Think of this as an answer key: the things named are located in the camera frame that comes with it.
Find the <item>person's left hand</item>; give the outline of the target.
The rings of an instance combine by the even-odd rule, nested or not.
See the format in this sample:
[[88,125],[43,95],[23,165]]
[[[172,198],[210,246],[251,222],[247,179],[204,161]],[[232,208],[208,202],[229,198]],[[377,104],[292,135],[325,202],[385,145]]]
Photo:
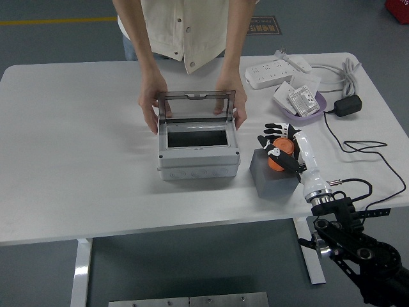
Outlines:
[[242,123],[247,119],[247,112],[245,110],[247,94],[243,88],[240,75],[236,73],[221,73],[217,79],[215,89],[219,91],[235,91],[235,100],[233,104],[235,112],[233,113],[233,118],[235,119],[236,130],[238,130]]

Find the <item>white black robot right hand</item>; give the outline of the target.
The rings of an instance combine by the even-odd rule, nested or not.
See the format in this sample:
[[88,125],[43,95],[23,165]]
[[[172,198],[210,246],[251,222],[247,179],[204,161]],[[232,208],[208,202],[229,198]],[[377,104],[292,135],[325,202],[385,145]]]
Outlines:
[[[299,175],[306,202],[318,205],[333,200],[331,186],[322,179],[312,147],[304,132],[289,123],[268,123],[264,133],[264,136],[258,136],[261,147],[280,167]],[[288,139],[294,144],[294,153],[286,153],[278,145],[274,145],[280,138]]]

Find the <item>person's right hand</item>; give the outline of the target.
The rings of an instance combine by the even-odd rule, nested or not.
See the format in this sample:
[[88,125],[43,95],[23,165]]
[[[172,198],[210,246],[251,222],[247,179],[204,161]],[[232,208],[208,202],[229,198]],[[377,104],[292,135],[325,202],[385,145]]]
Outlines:
[[166,80],[160,72],[142,76],[138,104],[143,112],[144,121],[154,134],[158,133],[158,115],[154,110],[158,107],[157,97],[167,90]]

